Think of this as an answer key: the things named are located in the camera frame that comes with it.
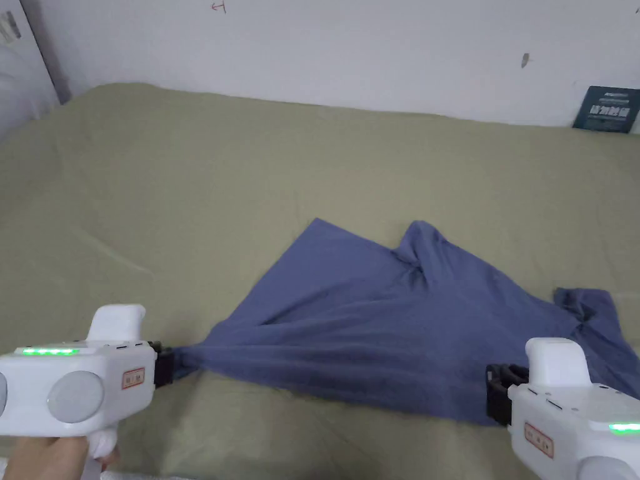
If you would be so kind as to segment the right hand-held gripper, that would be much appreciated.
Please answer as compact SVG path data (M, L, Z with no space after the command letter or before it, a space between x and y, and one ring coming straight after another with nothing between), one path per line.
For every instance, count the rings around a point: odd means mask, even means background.
M540 479L638 479L639 401L593 383L583 349L564 338L526 343L528 367L486 367L486 414Z

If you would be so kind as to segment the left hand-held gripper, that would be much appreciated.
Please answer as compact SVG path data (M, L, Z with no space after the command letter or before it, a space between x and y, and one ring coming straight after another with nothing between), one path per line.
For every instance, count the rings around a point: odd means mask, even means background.
M174 351L141 337L139 304L101 306L84 340L32 344L1 356L1 435L85 437L83 479L117 443L119 422L174 378Z

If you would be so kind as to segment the person's left hand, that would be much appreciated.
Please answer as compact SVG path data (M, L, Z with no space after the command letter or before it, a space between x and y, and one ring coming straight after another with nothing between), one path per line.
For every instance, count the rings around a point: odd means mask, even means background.
M86 437L20 437L4 479L81 479L88 457Z

